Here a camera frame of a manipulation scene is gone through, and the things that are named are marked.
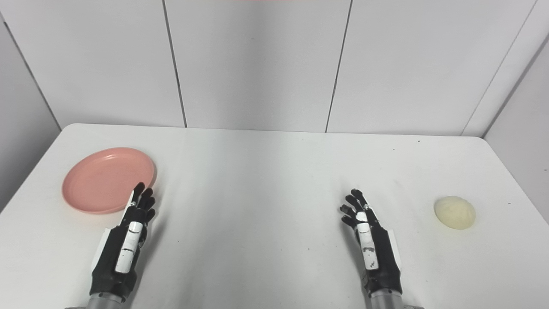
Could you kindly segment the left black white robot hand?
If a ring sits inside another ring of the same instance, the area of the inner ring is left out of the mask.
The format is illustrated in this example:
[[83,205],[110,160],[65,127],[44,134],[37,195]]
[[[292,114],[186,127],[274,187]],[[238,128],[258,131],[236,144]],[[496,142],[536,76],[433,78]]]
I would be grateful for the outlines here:
[[129,197],[120,224],[107,230],[91,274],[90,295],[111,294],[126,301],[135,288],[136,264],[155,217],[153,189],[139,182]]

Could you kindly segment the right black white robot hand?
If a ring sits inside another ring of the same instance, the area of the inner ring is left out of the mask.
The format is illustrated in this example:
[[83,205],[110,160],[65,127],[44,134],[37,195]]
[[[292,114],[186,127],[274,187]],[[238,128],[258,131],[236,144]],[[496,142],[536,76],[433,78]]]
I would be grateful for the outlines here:
[[366,201],[363,192],[353,188],[345,196],[341,221],[351,227],[365,265],[365,289],[373,295],[379,291],[402,294],[401,270],[398,266],[389,231]]

